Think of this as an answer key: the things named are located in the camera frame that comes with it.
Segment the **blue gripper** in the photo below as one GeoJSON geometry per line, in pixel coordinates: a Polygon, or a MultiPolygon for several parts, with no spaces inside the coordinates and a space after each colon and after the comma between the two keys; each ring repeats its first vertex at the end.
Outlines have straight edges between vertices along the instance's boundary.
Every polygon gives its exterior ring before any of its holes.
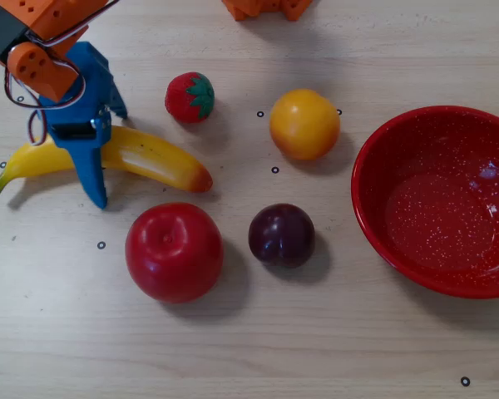
{"type": "Polygon", "coordinates": [[[107,206],[106,187],[101,165],[101,147],[111,138],[110,110],[122,120],[128,118],[126,104],[112,80],[108,60],[89,42],[78,42],[67,58],[81,75],[60,100],[81,98],[68,107],[51,109],[57,103],[44,96],[47,128],[55,144],[68,149],[86,195],[99,209],[107,206]]]}

